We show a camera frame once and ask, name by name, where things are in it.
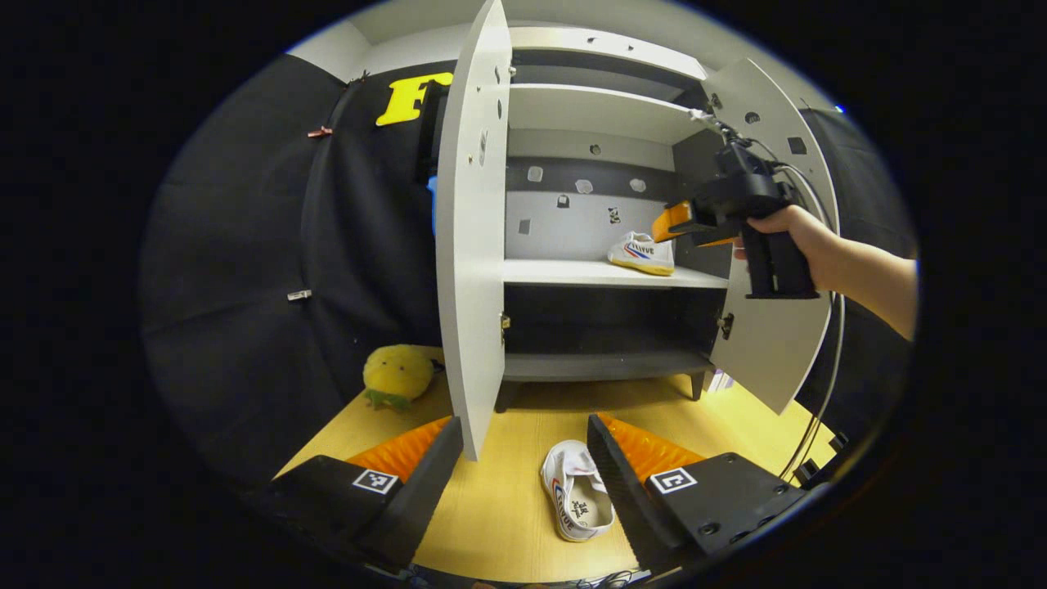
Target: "cabinet door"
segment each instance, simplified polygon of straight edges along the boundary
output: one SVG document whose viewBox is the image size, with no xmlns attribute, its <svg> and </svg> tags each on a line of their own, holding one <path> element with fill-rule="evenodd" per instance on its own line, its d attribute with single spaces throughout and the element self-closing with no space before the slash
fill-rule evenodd
<svg viewBox="0 0 1047 589">
<path fill-rule="evenodd" d="M 487 0 L 454 67 L 437 171 L 437 289 L 447 384 L 464 452 L 478 460 L 505 371 L 506 139 L 512 45 Z"/>
<path fill-rule="evenodd" d="M 832 226 L 839 226 L 837 199 L 825 158 L 792 100 L 752 61 L 731 64 L 703 82 L 706 94 L 721 107 L 715 114 L 742 136 L 762 141 L 779 159 L 807 176 L 825 205 Z M 752 148 L 761 153 L 759 145 Z M 803 184 L 794 178 L 807 198 Z M 817 205 L 807 203 L 818 216 Z M 716 337 L 710 360 L 777 413 L 796 397 L 815 362 L 829 322 L 829 297 L 803 301 L 751 300 L 748 262 L 731 259 L 721 317 L 734 314 L 730 338 Z"/>
</svg>

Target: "cabinet leg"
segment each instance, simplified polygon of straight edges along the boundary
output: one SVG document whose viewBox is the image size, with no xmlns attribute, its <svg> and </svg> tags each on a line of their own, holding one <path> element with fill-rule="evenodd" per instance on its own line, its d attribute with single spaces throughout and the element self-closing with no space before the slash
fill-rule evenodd
<svg viewBox="0 0 1047 589">
<path fill-rule="evenodd" d="M 503 381 L 502 388 L 498 389 L 498 399 L 494 402 L 494 412 L 505 413 L 509 409 L 509 406 L 512 405 L 513 400 L 516 399 L 516 394 L 519 393 L 522 385 L 524 383 Z"/>
<path fill-rule="evenodd" d="M 698 401 L 701 399 L 701 387 L 705 386 L 706 373 L 696 372 L 694 375 L 688 375 L 691 378 L 691 401 Z"/>
</svg>

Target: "wooden floor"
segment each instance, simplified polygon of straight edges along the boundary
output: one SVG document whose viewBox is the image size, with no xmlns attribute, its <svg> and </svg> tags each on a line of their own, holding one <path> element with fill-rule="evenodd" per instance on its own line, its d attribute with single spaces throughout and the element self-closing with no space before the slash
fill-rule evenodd
<svg viewBox="0 0 1047 589">
<path fill-rule="evenodd" d="M 538 475 L 559 441 L 585 441 L 595 411 L 675 441 L 703 456 L 738 453 L 778 474 L 796 449 L 810 413 L 793 403 L 779 416 L 735 384 L 690 400 L 690 380 L 610 383 L 529 383 L 514 407 L 494 414 L 478 462 L 459 459 L 415 554 L 418 565 L 452 574 L 509 583 L 559 582 L 636 568 L 616 521 L 585 543 L 561 540 Z M 409 413 L 375 411 L 357 398 L 291 459 L 281 474 L 324 454 L 347 458 L 406 430 L 450 415 L 447 382 L 439 376 Z M 820 430 L 810 457 L 833 455 L 832 433 Z"/>
</svg>

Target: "white cabinet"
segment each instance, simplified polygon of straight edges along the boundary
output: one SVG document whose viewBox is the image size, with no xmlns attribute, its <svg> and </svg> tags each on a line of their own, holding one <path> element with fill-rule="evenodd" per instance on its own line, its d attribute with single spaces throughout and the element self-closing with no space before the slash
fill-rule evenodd
<svg viewBox="0 0 1047 589">
<path fill-rule="evenodd" d="M 550 84 L 540 80 L 542 59 L 553 64 L 550 77 L 562 80 L 560 64 L 582 73 Z M 514 65 L 526 75 L 511 84 Z M 437 186 L 440 322 L 470 460 L 482 454 L 504 380 L 682 373 L 700 387 L 701 372 L 715 365 L 775 411 L 796 395 L 825 335 L 826 297 L 748 300 L 744 263 L 731 260 L 728 273 L 726 258 L 720 271 L 677 265 L 671 276 L 601 258 L 610 245 L 604 241 L 649 230 L 666 203 L 684 197 L 693 169 L 710 164 L 695 161 L 703 158 L 694 145 L 710 133 L 688 115 L 685 98 L 695 85 L 716 94 L 717 116 L 804 169 L 836 219 L 814 136 L 751 61 L 707 75 L 693 58 L 640 40 L 577 28 L 510 30 L 499 0 L 481 9 L 454 70 Z M 507 184 L 520 165 L 533 185 Z M 575 176 L 584 178 L 564 184 Z M 616 210 L 609 222 L 620 208 L 625 223 L 593 216 L 607 203 Z M 690 245 L 681 239 L 675 247 L 680 258 Z M 734 324 L 725 339 L 714 322 L 728 314 Z M 505 315 L 512 323 L 504 333 Z"/>
</svg>

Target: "sneaker on shelf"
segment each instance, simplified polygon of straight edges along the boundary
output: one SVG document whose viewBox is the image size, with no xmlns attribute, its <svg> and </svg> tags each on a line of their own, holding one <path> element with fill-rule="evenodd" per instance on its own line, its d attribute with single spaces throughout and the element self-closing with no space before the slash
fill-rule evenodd
<svg viewBox="0 0 1047 589">
<path fill-rule="evenodd" d="M 645 232 L 629 231 L 607 250 L 607 260 L 618 266 L 636 268 L 656 275 L 669 275 L 672 263 L 672 243 L 656 243 Z"/>
<path fill-rule="evenodd" d="M 540 474 L 561 538 L 584 542 L 610 529 L 615 507 L 584 444 L 564 440 L 554 446 Z"/>
</svg>

